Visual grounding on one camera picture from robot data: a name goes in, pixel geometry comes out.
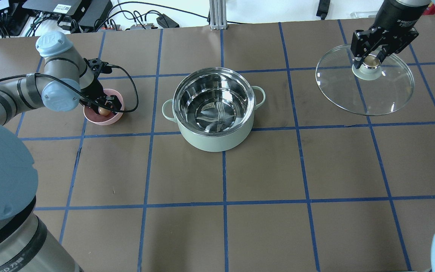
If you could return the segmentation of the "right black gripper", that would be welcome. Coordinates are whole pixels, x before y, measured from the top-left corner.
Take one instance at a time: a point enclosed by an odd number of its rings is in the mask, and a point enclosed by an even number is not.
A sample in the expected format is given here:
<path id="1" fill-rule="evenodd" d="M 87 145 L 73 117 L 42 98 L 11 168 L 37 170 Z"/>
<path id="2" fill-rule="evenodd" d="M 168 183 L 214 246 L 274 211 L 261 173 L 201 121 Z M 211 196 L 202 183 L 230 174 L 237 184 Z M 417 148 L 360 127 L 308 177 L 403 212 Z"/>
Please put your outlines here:
<path id="1" fill-rule="evenodd" d="M 392 53 L 400 53 L 418 37 L 415 28 L 418 19 L 418 0 L 385 0 L 372 26 L 368 30 L 356 30 L 352 35 L 354 67 L 359 69 L 365 58 L 378 47 L 380 65 Z"/>

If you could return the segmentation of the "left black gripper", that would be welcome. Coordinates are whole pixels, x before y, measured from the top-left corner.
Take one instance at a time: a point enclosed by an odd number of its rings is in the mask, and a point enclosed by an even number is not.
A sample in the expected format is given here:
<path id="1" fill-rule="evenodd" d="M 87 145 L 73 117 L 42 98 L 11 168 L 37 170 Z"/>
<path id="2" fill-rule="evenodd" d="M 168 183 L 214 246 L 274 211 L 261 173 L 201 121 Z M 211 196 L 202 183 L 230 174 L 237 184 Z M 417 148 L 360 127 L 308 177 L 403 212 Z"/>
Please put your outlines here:
<path id="1" fill-rule="evenodd" d="M 93 76 L 91 83 L 80 90 L 80 104 L 92 110 L 99 108 L 108 110 L 113 114 L 122 113 L 122 102 L 117 95 L 106 95 L 103 86 Z"/>

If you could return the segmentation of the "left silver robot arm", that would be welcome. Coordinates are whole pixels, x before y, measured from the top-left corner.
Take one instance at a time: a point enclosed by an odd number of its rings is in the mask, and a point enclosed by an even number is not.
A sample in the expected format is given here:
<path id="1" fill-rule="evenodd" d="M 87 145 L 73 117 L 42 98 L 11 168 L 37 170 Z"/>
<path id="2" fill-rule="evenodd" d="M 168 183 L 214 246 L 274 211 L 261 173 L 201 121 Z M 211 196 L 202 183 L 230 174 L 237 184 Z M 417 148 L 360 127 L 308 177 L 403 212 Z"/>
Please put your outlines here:
<path id="1" fill-rule="evenodd" d="M 38 172 L 26 145 L 5 124 L 20 113 L 46 107 L 55 112 L 82 105 L 97 121 L 116 122 L 124 113 L 117 91 L 102 87 L 100 73 L 112 66 L 87 60 L 65 34 L 40 36 L 35 48 L 43 73 L 0 79 L 0 272 L 81 272 L 82 267 L 35 215 Z"/>

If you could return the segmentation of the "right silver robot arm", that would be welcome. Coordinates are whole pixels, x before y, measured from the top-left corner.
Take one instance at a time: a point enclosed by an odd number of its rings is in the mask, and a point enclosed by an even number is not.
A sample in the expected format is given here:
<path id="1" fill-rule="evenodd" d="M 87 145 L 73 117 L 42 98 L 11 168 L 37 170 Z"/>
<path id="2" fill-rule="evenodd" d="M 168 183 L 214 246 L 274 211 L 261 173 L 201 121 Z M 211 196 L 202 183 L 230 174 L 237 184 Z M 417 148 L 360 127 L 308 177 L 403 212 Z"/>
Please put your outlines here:
<path id="1" fill-rule="evenodd" d="M 350 50 L 357 77 L 376 72 L 392 54 L 399 54 L 417 38 L 415 24 L 429 0 L 385 0 L 368 30 L 354 31 Z M 430 252 L 430 272 L 435 272 L 435 234 Z"/>

